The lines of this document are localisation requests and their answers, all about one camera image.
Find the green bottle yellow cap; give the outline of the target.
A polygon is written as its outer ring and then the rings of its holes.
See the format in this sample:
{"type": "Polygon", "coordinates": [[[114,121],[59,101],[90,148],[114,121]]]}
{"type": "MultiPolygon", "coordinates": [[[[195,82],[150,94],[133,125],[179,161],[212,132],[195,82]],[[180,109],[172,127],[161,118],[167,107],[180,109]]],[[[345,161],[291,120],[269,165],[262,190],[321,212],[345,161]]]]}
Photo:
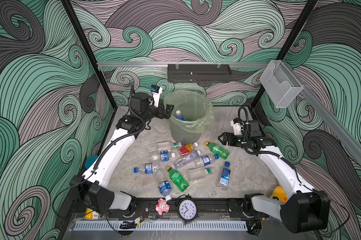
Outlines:
{"type": "Polygon", "coordinates": [[[205,142],[205,145],[208,147],[208,149],[218,155],[220,158],[227,160],[230,152],[226,149],[224,149],[223,147],[221,147],[220,145],[216,144],[216,143],[212,143],[212,142],[205,142]]]}

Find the tall bottle blue sky label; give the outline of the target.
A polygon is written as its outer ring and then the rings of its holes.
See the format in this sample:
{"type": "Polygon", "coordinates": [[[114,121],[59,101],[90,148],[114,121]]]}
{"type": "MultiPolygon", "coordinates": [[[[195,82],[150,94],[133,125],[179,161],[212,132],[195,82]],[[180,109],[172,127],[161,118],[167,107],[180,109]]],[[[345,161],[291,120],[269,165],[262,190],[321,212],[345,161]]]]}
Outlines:
{"type": "Polygon", "coordinates": [[[228,183],[229,183],[229,179],[230,179],[230,174],[231,174],[231,170],[230,170],[230,162],[225,162],[221,175],[219,177],[218,180],[218,188],[221,190],[226,190],[228,187],[228,183]]]}

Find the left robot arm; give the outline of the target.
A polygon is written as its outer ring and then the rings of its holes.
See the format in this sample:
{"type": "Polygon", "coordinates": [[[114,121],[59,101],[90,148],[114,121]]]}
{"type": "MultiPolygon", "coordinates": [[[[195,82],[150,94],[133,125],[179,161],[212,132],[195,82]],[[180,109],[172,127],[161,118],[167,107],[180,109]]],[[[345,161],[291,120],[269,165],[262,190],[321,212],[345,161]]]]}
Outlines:
{"type": "Polygon", "coordinates": [[[111,175],[126,150],[145,130],[146,124],[153,118],[169,119],[173,110],[174,105],[165,105],[157,93],[151,96],[145,93],[132,94],[129,110],[119,119],[107,146],[82,175],[70,181],[74,199],[101,215],[110,215],[113,211],[132,215],[136,198],[124,192],[109,190],[111,175]]]}

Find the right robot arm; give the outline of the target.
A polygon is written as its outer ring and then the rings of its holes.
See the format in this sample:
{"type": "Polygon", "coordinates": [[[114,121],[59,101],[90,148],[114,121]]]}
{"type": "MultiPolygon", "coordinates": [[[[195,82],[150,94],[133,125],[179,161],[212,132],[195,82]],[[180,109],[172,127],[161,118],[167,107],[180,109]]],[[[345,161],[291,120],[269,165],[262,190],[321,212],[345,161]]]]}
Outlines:
{"type": "Polygon", "coordinates": [[[278,219],[291,233],[323,230],[327,227],[330,199],[324,191],[314,187],[300,176],[294,165],[283,156],[269,137],[250,134],[245,138],[234,133],[222,133],[218,140],[223,145],[241,147],[248,154],[260,158],[271,170],[286,193],[286,202],[264,195],[246,195],[246,209],[278,219]]]}

